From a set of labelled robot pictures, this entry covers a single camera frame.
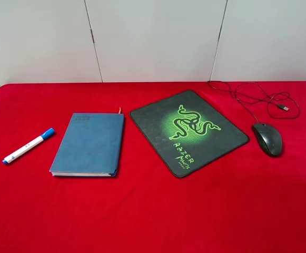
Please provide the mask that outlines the blue and white marker pen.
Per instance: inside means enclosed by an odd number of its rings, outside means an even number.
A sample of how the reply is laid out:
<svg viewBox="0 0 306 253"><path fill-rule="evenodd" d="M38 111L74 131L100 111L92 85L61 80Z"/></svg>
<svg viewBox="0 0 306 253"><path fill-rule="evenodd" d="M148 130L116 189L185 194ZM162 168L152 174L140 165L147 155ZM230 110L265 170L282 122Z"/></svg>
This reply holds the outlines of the blue and white marker pen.
<svg viewBox="0 0 306 253"><path fill-rule="evenodd" d="M11 162L15 161L17 158L21 157L23 154L27 153L29 150L33 149L43 141L47 140L51 136L55 134L55 130L53 128L48 129L40 136L36 137L31 142L27 143L26 145L22 146L18 150L14 151L10 155L6 156L2 162L4 164L10 164Z"/></svg>

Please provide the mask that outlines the black computer mouse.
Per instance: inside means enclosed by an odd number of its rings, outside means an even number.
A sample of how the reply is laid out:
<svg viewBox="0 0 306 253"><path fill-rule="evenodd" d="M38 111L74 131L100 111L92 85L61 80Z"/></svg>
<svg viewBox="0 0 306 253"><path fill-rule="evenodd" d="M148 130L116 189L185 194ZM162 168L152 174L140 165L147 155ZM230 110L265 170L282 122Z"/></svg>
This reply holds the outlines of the black computer mouse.
<svg viewBox="0 0 306 253"><path fill-rule="evenodd" d="M271 157L278 157L283 151L282 136L279 131L270 124L255 123L252 131L263 152Z"/></svg>

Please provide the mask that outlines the black green Razer mouse pad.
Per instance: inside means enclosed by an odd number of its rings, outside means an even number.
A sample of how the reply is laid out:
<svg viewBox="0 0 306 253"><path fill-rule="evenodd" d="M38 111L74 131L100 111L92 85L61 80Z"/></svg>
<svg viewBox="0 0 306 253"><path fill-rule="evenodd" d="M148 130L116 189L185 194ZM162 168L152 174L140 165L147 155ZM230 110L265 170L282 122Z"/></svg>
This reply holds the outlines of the black green Razer mouse pad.
<svg viewBox="0 0 306 253"><path fill-rule="evenodd" d="M130 117L178 178L249 141L242 130L191 90L133 110Z"/></svg>

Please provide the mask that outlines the blue hardcover notebook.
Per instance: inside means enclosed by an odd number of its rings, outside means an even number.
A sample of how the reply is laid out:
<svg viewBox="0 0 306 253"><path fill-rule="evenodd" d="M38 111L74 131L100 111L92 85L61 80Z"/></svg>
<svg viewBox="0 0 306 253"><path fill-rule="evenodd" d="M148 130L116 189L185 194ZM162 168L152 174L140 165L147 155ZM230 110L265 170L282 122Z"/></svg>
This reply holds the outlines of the blue hardcover notebook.
<svg viewBox="0 0 306 253"><path fill-rule="evenodd" d="M117 173L124 114L73 113L50 172L57 177L113 177Z"/></svg>

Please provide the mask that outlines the red tablecloth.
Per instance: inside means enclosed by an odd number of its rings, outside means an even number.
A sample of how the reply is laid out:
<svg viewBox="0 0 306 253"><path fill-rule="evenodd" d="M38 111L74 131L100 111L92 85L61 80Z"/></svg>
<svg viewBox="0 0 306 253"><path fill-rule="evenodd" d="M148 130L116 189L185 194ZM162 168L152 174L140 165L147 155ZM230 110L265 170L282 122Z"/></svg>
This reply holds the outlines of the red tablecloth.
<svg viewBox="0 0 306 253"><path fill-rule="evenodd" d="M279 158L264 154L253 119L204 82L7 84L0 87L0 252L306 252L306 81L264 82L301 108L274 120ZM74 112L124 113L191 89L249 137L188 177L170 173L126 117L113 178L57 178L50 167ZM48 129L55 134L10 164L2 160Z"/></svg>

